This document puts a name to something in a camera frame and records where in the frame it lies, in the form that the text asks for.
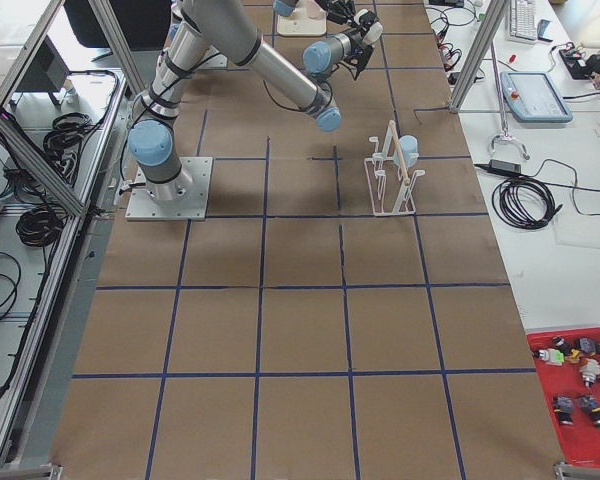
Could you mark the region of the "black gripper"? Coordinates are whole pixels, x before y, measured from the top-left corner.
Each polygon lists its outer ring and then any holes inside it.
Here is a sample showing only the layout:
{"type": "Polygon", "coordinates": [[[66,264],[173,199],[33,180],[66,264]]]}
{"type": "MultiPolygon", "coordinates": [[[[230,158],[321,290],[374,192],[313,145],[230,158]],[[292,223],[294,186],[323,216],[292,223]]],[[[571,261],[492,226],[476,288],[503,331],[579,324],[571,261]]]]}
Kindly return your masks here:
{"type": "Polygon", "coordinates": [[[380,39],[380,20],[368,9],[359,10],[353,17],[351,27],[344,31],[348,38],[348,50],[342,60],[348,66],[354,80],[366,69],[375,44],[380,39]]]}

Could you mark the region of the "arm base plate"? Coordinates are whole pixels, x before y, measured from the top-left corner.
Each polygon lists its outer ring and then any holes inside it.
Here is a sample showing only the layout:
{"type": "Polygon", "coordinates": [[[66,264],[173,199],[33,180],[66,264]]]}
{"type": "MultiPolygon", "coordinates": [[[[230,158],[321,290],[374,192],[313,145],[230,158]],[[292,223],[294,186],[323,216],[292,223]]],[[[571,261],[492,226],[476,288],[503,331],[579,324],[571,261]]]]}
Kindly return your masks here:
{"type": "Polygon", "coordinates": [[[212,157],[181,157],[179,176],[165,184],[147,182],[138,168],[126,209],[128,221],[204,221],[213,170],[212,157]]]}
{"type": "Polygon", "coordinates": [[[283,37],[319,37],[326,31],[325,18],[309,18],[302,11],[289,17],[277,16],[276,33],[283,37]]]}

